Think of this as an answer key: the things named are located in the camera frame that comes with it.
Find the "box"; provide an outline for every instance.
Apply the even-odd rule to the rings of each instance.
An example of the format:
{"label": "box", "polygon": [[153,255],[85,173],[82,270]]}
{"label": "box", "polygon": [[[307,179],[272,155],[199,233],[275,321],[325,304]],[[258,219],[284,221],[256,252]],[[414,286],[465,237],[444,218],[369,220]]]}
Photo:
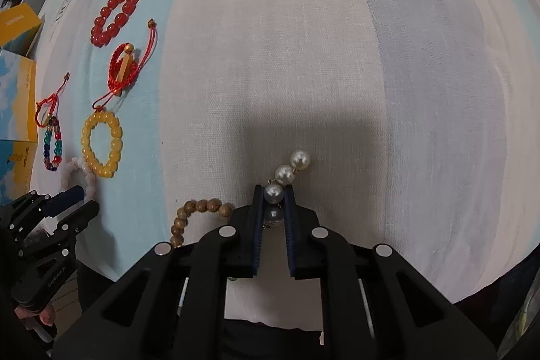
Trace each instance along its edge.
{"label": "box", "polygon": [[0,51],[0,204],[30,190],[37,150],[34,122],[36,64]]}
{"label": "box", "polygon": [[41,19],[27,3],[0,11],[0,49],[26,55],[40,26]]}

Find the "red cord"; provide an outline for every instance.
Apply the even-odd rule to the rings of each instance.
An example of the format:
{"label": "red cord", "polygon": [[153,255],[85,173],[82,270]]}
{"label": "red cord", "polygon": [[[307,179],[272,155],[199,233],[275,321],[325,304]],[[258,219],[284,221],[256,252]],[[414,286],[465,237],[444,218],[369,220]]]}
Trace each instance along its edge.
{"label": "red cord", "polygon": [[[34,117],[34,121],[36,122],[36,125],[38,127],[45,128],[47,126],[49,118],[54,114],[55,110],[56,110],[56,113],[58,114],[58,109],[56,108],[56,106],[58,105],[58,94],[64,88],[68,80],[69,80],[69,72],[66,73],[66,75],[64,75],[64,82],[55,93],[51,94],[50,96],[40,101],[39,103],[36,103],[37,110],[36,110],[36,116]],[[41,124],[38,121],[37,117],[39,115],[39,112],[41,111],[42,106],[46,104],[49,105],[49,118],[45,120],[45,124]]]}
{"label": "red cord", "polygon": [[[140,59],[139,65],[137,65],[137,62],[133,61],[131,63],[131,71],[128,77],[120,82],[117,81],[117,75],[120,71],[120,68],[122,66],[122,59],[118,59],[122,52],[124,51],[124,47],[127,44],[121,44],[118,48],[116,48],[116,51],[112,54],[111,57],[111,63],[109,64],[109,79],[107,81],[107,86],[109,87],[109,91],[98,98],[94,103],[92,104],[92,109],[94,109],[96,112],[100,112],[103,110],[104,106],[112,99],[114,94],[118,93],[121,90],[124,90],[126,87],[131,85],[139,75],[139,72],[142,70],[146,62],[148,61],[150,55],[152,55],[152,52],[155,48],[155,44],[157,41],[158,33],[156,31],[156,23],[153,19],[150,19],[148,21],[148,27],[150,29],[150,35],[148,37],[148,45],[146,46],[146,51],[142,58]],[[105,102],[101,105],[98,105],[98,102],[105,100]]]}

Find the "red bead bracelet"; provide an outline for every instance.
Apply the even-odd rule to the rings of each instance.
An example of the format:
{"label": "red bead bracelet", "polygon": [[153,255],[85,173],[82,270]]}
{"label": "red bead bracelet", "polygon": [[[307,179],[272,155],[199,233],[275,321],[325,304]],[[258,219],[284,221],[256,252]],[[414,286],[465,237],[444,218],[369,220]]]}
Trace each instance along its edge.
{"label": "red bead bracelet", "polygon": [[[106,31],[103,31],[105,21],[122,2],[125,2],[122,5],[122,13],[118,13],[114,18],[114,23],[110,24]],[[94,20],[90,42],[98,48],[108,45],[111,39],[118,35],[120,28],[128,23],[129,16],[135,11],[137,2],[139,0],[108,0],[107,6],[101,9],[99,17]]]}

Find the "blue and yellow box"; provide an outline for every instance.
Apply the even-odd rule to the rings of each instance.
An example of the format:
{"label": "blue and yellow box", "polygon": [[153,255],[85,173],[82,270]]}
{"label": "blue and yellow box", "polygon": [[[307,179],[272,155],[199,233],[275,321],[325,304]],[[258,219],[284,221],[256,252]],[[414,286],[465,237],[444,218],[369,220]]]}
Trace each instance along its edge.
{"label": "blue and yellow box", "polygon": [[41,19],[27,3],[0,11],[0,49],[26,55]]}
{"label": "blue and yellow box", "polygon": [[37,150],[34,123],[36,63],[0,51],[0,204],[30,190]]}

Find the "beige stripe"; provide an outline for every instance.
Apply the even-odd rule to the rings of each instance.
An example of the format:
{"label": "beige stripe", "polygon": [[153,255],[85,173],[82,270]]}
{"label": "beige stripe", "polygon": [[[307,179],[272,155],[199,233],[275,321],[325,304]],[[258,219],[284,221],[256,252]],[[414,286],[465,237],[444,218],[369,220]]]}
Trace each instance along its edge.
{"label": "beige stripe", "polygon": [[[297,201],[354,243],[382,239],[387,120],[366,0],[174,0],[160,81],[171,221],[188,198],[249,203],[304,147]],[[192,216],[186,241],[218,224]],[[229,285],[226,316],[320,328],[318,283],[289,279],[283,234],[264,233],[259,276]]]}
{"label": "beige stripe", "polygon": [[479,290],[525,257],[538,224],[540,69],[512,0],[475,2],[484,21],[488,56],[501,78],[508,148],[501,211],[493,213],[499,215],[497,233]]}

